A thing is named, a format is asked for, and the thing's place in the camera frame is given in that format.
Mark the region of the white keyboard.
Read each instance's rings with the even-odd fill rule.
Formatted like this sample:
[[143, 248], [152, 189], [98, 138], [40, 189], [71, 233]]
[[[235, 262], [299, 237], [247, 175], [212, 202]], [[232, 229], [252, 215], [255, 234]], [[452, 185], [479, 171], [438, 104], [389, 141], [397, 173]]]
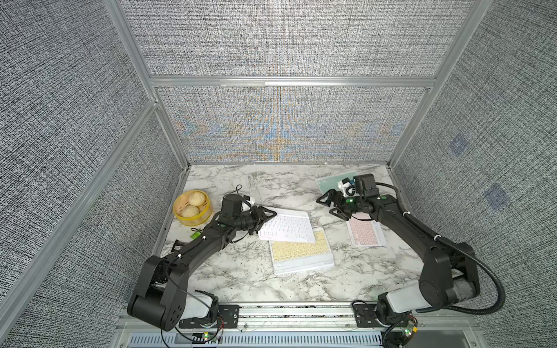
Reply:
[[299, 210], [271, 208], [277, 215], [265, 222], [258, 236], [272, 242], [314, 243], [315, 236], [309, 214]]

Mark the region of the yellow keyboard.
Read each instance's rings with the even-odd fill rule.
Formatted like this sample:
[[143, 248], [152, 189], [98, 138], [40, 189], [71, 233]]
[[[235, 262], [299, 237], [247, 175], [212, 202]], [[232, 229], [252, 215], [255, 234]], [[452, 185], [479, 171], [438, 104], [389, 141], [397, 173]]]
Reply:
[[332, 258], [332, 250], [322, 228], [313, 229], [314, 243], [270, 242], [273, 262], [281, 262], [299, 258], [325, 257]]

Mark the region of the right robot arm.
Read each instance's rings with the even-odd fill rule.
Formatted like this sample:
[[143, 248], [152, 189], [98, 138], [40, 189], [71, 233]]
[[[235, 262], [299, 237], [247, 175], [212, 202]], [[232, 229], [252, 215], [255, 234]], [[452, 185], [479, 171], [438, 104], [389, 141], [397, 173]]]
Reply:
[[367, 214], [370, 220], [395, 232], [422, 260], [417, 284], [379, 295], [377, 315], [383, 322], [414, 310], [452, 310], [480, 294], [474, 250], [465, 243], [455, 244], [426, 232], [392, 195], [373, 190], [371, 194], [346, 197], [330, 189], [316, 202], [345, 221], [357, 213]]

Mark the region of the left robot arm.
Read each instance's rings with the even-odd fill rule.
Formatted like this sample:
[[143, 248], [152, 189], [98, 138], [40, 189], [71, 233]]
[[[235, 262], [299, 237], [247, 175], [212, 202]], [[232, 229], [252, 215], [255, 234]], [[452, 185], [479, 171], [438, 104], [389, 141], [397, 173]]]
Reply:
[[129, 300], [127, 313], [158, 329], [169, 331], [181, 320], [188, 299], [189, 278], [210, 256], [233, 242], [236, 232], [258, 233], [277, 212], [263, 206], [237, 216], [217, 215], [200, 237], [164, 257], [151, 256], [142, 266]]

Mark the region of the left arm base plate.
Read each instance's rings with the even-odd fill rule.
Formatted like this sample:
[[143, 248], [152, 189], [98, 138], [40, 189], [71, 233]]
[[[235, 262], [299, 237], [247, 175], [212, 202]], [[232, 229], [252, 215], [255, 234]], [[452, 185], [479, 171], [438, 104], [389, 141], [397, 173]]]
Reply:
[[237, 304], [220, 304], [215, 320], [209, 318], [183, 318], [178, 322], [180, 329], [217, 329], [220, 319], [223, 319], [225, 329], [237, 329], [239, 323], [239, 310]]

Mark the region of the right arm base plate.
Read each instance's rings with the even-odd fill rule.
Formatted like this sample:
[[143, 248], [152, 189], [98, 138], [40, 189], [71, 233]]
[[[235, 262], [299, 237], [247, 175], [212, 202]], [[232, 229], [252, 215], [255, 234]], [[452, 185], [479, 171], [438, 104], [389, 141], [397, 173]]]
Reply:
[[360, 329], [387, 328], [388, 325], [382, 323], [376, 314], [377, 303], [355, 300], [351, 304], [356, 326]]

